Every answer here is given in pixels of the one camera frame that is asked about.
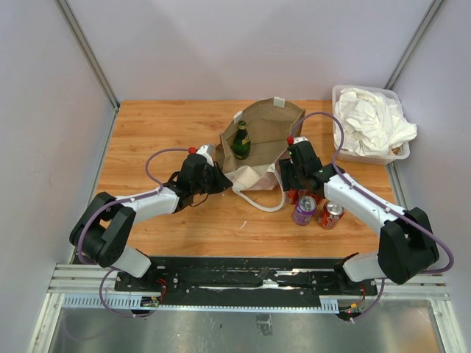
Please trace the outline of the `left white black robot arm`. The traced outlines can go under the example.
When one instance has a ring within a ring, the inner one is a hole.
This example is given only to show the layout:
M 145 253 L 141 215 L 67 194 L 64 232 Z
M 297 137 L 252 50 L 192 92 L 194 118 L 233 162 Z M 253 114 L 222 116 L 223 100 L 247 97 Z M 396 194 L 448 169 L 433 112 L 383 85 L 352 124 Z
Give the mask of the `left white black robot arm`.
M 232 186 L 216 162 L 189 154 L 161 188 L 133 196 L 96 195 L 69 241 L 81 262 L 126 272 L 140 290 L 151 290 L 157 284 L 157 272 L 150 268 L 147 255 L 127 244 L 132 228 L 150 218 L 178 213 L 192 205 L 196 195 L 222 193 Z

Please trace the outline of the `green glass bottle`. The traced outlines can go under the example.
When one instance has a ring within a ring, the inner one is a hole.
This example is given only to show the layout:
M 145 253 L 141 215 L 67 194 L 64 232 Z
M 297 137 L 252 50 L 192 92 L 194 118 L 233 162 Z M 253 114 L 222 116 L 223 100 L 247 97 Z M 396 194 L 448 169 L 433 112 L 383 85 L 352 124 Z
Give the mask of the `green glass bottle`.
M 240 120 L 237 126 L 237 132 L 233 138 L 233 153 L 239 160 L 245 160 L 248 158 L 251 151 L 250 136 L 247 131 L 247 123 Z

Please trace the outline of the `burlap canvas tote bag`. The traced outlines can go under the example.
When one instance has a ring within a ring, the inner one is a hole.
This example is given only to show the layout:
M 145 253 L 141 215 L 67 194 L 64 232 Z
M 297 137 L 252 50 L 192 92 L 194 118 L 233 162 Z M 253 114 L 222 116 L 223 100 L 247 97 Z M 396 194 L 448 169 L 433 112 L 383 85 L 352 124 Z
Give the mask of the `burlap canvas tote bag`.
M 281 187 L 279 160 L 287 158 L 287 137 L 300 136 L 305 109 L 285 99 L 274 97 L 256 101 L 237 112 L 223 131 L 216 147 L 216 161 L 232 182 L 232 191 L 246 202 L 264 212 L 283 208 L 286 192 L 274 207 L 264 207 L 251 199 L 247 191 L 272 190 Z M 246 123 L 250 141 L 247 158 L 240 160 L 233 149 L 234 138 L 241 122 Z

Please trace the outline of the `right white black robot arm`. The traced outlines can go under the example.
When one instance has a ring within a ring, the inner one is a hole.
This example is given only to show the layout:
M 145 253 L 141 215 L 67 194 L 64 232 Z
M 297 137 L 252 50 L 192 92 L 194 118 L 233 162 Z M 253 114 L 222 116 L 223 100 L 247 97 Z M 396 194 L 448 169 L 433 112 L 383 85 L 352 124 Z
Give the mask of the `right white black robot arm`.
M 379 237 L 369 254 L 355 253 L 336 267 L 335 289 L 352 293 L 366 279 L 390 279 L 401 285 L 439 260 L 426 213 L 387 202 L 333 164 L 323 165 L 307 138 L 288 138 L 288 158 L 279 162 L 283 189 L 305 189 L 342 206 Z

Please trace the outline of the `red cola can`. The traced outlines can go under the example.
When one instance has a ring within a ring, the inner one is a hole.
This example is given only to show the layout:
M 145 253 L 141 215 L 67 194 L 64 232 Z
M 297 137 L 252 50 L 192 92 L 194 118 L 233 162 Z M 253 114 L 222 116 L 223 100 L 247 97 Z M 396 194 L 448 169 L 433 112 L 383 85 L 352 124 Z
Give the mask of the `red cola can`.
M 287 204 L 296 204 L 299 198 L 299 191 L 296 189 L 290 189 L 285 192 L 285 196 Z
M 333 229 L 343 215 L 344 208 L 340 204 L 327 201 L 319 214 L 318 223 L 324 229 Z
M 308 190 L 306 190 L 306 189 L 300 190 L 300 191 L 298 192 L 298 196 L 299 196 L 300 198 L 303 197 L 303 196 L 310 196 L 310 197 L 312 197 L 312 198 L 315 200 L 315 202 L 316 202 L 317 204 L 322 203 L 323 200 L 325 199 L 324 197 L 319 196 L 319 195 L 317 195 L 317 194 L 315 194 L 315 193 L 313 193 L 313 192 L 310 192 L 310 191 L 308 191 Z

